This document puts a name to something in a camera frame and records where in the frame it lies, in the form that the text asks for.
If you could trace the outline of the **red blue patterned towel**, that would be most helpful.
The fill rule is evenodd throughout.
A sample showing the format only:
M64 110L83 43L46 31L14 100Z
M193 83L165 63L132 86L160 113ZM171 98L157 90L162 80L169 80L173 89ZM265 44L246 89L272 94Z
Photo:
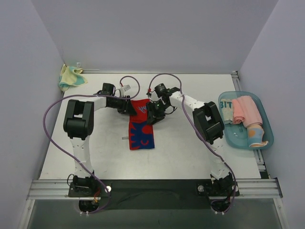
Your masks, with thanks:
M154 149L153 126L147 124L146 104L149 99L132 100L136 115L129 120L129 148L130 150Z

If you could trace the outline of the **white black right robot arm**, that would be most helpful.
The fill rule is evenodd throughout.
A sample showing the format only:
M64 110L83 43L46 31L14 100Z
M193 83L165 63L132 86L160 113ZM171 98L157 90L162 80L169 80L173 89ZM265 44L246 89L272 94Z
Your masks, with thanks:
M181 93L177 87L166 88L163 83L157 85L154 91L148 91L148 96L157 96L157 101L147 103L147 123L153 125L166 116L168 107L181 109L197 137L209 150L211 166L211 187L203 190L212 196L225 196L236 192L235 176L226 163L222 145L224 123L214 102L202 102Z

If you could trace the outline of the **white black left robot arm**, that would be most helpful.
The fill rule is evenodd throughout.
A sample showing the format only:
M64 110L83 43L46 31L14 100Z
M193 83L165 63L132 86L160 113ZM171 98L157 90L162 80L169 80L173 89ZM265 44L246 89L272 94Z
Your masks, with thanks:
M82 100L68 101L63 130L67 133L75 160L75 172L72 180L74 189L89 197L101 186L93 176L94 169L90 155L90 136L94 129L94 113L102 108L113 108L120 114L136 115L130 96L125 93L129 85L121 85L119 89L111 83L104 83L102 89L91 97Z

